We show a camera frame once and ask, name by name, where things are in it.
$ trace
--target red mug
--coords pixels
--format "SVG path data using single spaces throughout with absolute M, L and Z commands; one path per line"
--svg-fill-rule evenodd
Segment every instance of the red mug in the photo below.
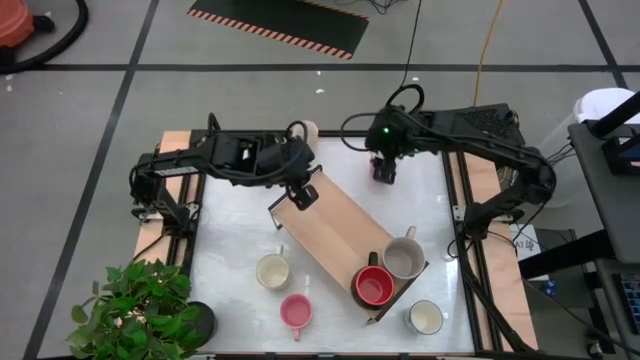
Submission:
M 300 329 L 307 326 L 311 314 L 311 301 L 304 295 L 289 295 L 280 305 L 280 317 L 293 330 L 295 341 L 300 341 Z
M 351 281 L 351 294 L 358 305 L 378 310 L 393 297 L 395 283 L 387 269 L 378 265 L 378 254 L 369 253 L 369 265 L 358 270 Z

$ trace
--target green leaves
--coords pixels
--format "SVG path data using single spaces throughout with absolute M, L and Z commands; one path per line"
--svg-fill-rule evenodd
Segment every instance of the green leaves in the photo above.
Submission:
M 118 348 L 116 349 L 116 354 L 118 354 L 118 357 L 120 357 L 120 359 L 122 360 L 129 359 L 129 352 L 122 346 L 118 346 Z
M 171 284 L 181 287 L 183 289 L 191 288 L 191 282 L 189 278 L 184 275 L 177 275 L 171 279 Z
M 91 356 L 91 354 L 87 354 L 75 346 L 69 346 L 69 349 L 71 350 L 71 355 L 73 355 L 76 359 L 86 359 Z
M 147 334 L 143 330 L 138 330 L 131 336 L 136 346 L 147 346 Z
M 95 296 L 100 296 L 100 283 L 94 281 L 93 284 L 91 284 L 91 293 Z
M 165 290 L 164 290 L 164 287 L 162 285 L 160 285 L 160 284 L 154 284 L 153 285 L 153 287 L 152 287 L 153 295 L 162 296 L 162 295 L 164 295 L 164 292 L 165 292 Z
M 161 327 L 162 337 L 168 337 L 175 334 L 178 330 L 180 330 L 181 326 L 182 321 L 179 317 L 167 321 L 167 323 Z
M 180 360 L 182 349 L 177 344 L 163 344 L 162 347 L 169 360 Z
M 170 316 L 163 316 L 163 315 L 147 316 L 147 322 L 151 325 L 158 326 L 158 327 L 166 325 L 167 322 L 169 322 L 169 320 L 171 320 Z
M 89 320 L 87 313 L 84 312 L 84 309 L 80 305 L 74 305 L 71 308 L 71 319 L 78 324 L 84 324 Z
M 200 309 L 195 306 L 189 306 L 180 313 L 180 317 L 182 320 L 191 321 L 197 318 L 198 314 L 200 314 Z
M 111 306 L 119 310 L 131 310 L 136 303 L 136 299 L 129 296 L 115 298 L 110 301 Z
M 137 262 L 129 265 L 126 270 L 127 277 L 129 278 L 129 280 L 136 281 L 140 279 L 140 277 L 142 276 L 142 272 L 144 271 L 144 268 L 145 268 L 144 265 L 145 264 L 143 262 Z
M 141 324 L 138 322 L 138 320 L 136 320 L 135 317 L 124 319 L 124 321 L 122 322 L 122 327 L 120 327 L 120 329 L 122 329 L 122 334 L 128 337 L 133 337 L 133 334 L 138 332 L 140 328 Z
M 107 267 L 107 280 L 109 280 L 109 282 L 120 280 L 121 277 L 122 271 L 120 271 L 120 269 Z
M 193 324 L 200 309 L 187 304 L 191 282 L 181 270 L 144 260 L 108 267 L 108 283 L 93 281 L 92 296 L 72 308 L 71 317 L 80 324 L 67 338 L 73 355 L 178 360 L 195 353 L 203 343 Z
M 84 325 L 78 327 L 67 337 L 66 341 L 78 349 L 85 347 L 89 343 L 89 339 L 87 339 L 87 327 Z
M 147 355 L 146 348 L 135 348 L 129 353 L 129 360 L 142 360 Z

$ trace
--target gray mug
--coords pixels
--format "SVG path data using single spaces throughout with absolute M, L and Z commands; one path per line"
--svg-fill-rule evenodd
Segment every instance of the gray mug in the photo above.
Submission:
M 424 252 L 415 235 L 416 227 L 409 227 L 406 236 L 391 240 L 382 252 L 384 267 L 398 279 L 413 279 L 424 270 Z

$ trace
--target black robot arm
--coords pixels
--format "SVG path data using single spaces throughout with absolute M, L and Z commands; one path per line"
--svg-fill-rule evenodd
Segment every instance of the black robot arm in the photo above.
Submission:
M 292 137 L 291 129 L 300 125 L 304 139 Z M 142 154 L 131 169 L 131 196 L 146 209 L 162 215 L 164 226 L 187 231 L 190 211 L 176 204 L 168 193 L 165 179 L 173 176 L 207 174 L 233 185 L 281 185 L 300 210 L 308 208 L 318 194 L 311 185 L 309 164 L 313 151 L 306 143 L 306 125 L 296 121 L 282 133 L 229 135 L 219 132 L 213 114 L 209 134 L 189 149 Z
M 422 93 L 418 85 L 406 88 Z M 427 112 L 419 108 L 407 113 L 404 107 L 389 101 L 376 114 L 365 139 L 366 150 L 378 155 L 373 161 L 374 178 L 393 184 L 396 159 L 425 151 L 435 154 L 462 150 L 516 170 L 518 179 L 509 188 L 485 203 L 467 204 L 465 232 L 480 238 L 486 237 L 492 219 L 524 202 L 543 204 L 551 198 L 555 173 L 536 148 L 514 145 L 482 132 L 455 114 L 456 111 Z

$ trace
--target yellow cable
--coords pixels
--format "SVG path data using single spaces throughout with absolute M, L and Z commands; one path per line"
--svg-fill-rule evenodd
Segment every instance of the yellow cable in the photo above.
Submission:
M 482 55 L 480 55 L 480 64 L 478 64 L 478 72 L 476 73 L 476 90 L 473 94 L 473 106 L 476 106 L 476 102 L 478 101 L 478 93 L 480 91 L 480 74 L 482 73 L 482 64 L 484 64 L 484 56 L 487 53 L 487 49 L 489 48 L 489 44 L 491 43 L 491 37 L 493 36 L 493 29 L 496 27 L 496 22 L 498 22 L 498 18 L 500 17 L 500 12 L 502 11 L 502 4 L 504 0 L 499 0 L 498 8 L 496 9 L 496 14 L 493 16 L 493 20 L 491 21 L 491 27 L 489 28 L 489 34 L 487 34 L 487 40 L 484 43 L 484 47 L 482 48 Z

